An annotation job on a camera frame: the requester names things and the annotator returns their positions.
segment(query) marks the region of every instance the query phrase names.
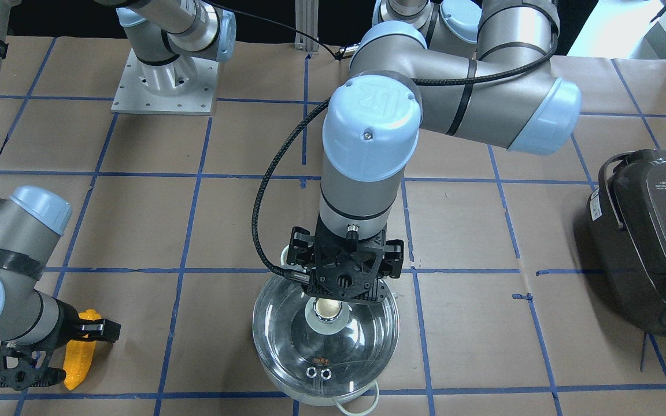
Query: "white pot handle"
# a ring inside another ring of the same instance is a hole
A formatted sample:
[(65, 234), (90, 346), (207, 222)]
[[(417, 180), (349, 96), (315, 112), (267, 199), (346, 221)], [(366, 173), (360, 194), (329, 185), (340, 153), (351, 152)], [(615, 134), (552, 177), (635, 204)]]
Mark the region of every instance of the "white pot handle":
[(367, 410), (362, 411), (361, 413), (353, 413), (352, 411), (346, 410), (336, 399), (333, 399), (333, 403), (335, 403), (338, 410), (340, 410), (341, 413), (346, 414), (346, 416), (367, 416), (367, 414), (372, 413), (379, 403), (379, 384), (377, 384), (376, 380), (373, 384), (375, 385), (375, 401), (373, 401), (372, 405)]

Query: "orange object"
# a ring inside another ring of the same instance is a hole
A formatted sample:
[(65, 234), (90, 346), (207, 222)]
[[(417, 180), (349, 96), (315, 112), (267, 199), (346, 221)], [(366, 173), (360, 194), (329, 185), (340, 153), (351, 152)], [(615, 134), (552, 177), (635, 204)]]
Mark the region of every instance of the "orange object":
[[(79, 314), (79, 318), (95, 321), (101, 319), (101, 315), (95, 310), (86, 310)], [(63, 381), (63, 384), (66, 385), (67, 389), (76, 389), (87, 377), (89, 368), (92, 366), (95, 347), (95, 342), (79, 340), (71, 340), (66, 344), (66, 358), (63, 363), (66, 380)]]

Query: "glass lid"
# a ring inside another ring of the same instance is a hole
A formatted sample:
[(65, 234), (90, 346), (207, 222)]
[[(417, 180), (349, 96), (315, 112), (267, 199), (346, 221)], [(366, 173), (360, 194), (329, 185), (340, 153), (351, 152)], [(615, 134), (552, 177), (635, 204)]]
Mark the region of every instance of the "glass lid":
[(333, 398), (368, 387), (394, 353), (399, 320), (385, 299), (374, 306), (310, 298), (272, 276), (256, 300), (253, 338), (261, 362), (296, 392)]

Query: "metal post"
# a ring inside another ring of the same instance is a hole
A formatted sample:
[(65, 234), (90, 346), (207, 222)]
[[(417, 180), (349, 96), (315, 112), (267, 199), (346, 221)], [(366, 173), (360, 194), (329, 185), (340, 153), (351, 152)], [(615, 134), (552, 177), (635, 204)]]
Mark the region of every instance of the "metal post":
[[(294, 0), (295, 26), (298, 31), (317, 39), (317, 3), (318, 0)], [(297, 34), (294, 49), (317, 53), (318, 44)]]

